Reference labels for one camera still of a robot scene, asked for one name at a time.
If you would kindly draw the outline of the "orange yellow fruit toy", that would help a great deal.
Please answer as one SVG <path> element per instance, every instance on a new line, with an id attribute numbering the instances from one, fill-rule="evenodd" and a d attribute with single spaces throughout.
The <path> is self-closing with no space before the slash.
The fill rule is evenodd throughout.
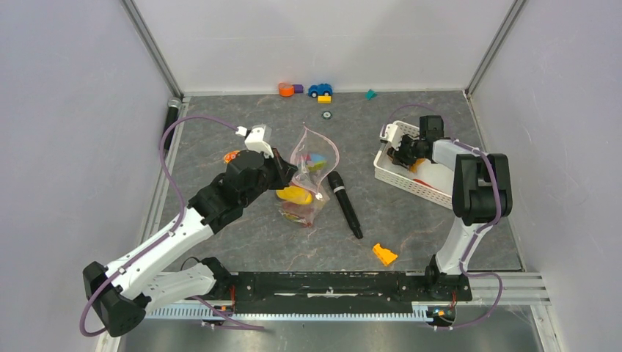
<path id="1" fill-rule="evenodd" d="M 420 170 L 420 167 L 423 166 L 425 164 L 425 162 L 427 161 L 427 159 L 425 158 L 418 158 L 410 167 L 409 167 L 409 171 L 413 174 L 417 174 Z"/>

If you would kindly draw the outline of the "yellow corn toy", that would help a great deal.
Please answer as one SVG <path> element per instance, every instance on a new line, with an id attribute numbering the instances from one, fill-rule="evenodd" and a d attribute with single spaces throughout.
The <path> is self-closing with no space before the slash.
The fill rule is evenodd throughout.
<path id="1" fill-rule="evenodd" d="M 295 205 L 308 205 L 313 202 L 314 196 L 310 191 L 298 186 L 288 186 L 284 189 L 276 190 L 276 195 L 280 200 L 293 203 Z"/>

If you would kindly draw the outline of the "clear polka dot zip bag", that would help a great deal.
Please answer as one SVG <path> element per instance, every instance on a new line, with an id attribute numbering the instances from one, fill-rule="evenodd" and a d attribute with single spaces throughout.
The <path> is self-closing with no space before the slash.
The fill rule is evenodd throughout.
<path id="1" fill-rule="evenodd" d="M 318 172 L 304 172 L 302 170 L 303 161 L 301 158 L 308 153 L 317 153 L 324 156 L 327 165 Z M 300 139 L 295 144 L 290 157 L 289 163 L 298 167 L 298 172 L 292 179 L 290 186 L 298 186 L 305 188 L 314 196 L 313 202 L 308 205 L 295 205 L 290 202 L 280 200 L 280 209 L 282 208 L 312 208 L 316 216 L 322 211 L 326 203 L 330 200 L 329 192 L 323 187 L 324 180 L 327 175 L 336 169 L 340 162 L 340 152 L 337 145 L 327 136 L 316 132 L 307 126 L 302 130 Z"/>

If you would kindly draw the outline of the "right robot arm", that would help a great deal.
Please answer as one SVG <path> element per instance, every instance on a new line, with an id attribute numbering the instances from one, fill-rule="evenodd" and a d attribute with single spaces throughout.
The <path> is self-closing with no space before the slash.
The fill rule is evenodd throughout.
<path id="1" fill-rule="evenodd" d="M 442 299 L 465 284 L 469 261 L 483 236 L 513 207 L 508 157 L 485 153 L 444 134 L 438 115 L 420 118 L 417 136 L 396 124 L 385 129 L 394 164 L 412 166 L 425 159 L 453 172 L 455 219 L 442 248 L 432 257 L 423 280 L 425 293 Z"/>

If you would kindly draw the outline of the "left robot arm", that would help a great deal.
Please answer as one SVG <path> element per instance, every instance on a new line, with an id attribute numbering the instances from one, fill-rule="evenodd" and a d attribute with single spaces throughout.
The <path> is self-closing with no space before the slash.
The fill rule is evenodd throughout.
<path id="1" fill-rule="evenodd" d="M 277 149 L 272 155 L 242 150 L 179 214 L 134 250 L 103 265 L 97 261 L 82 271 L 87 305 L 80 332 L 95 337 L 104 332 L 120 337 L 135 329 L 147 313 L 193 296 L 223 298 L 230 278 L 198 263 L 184 271 L 162 271 L 189 249 L 239 219 L 245 208 L 268 190 L 290 185 L 298 167 Z"/>

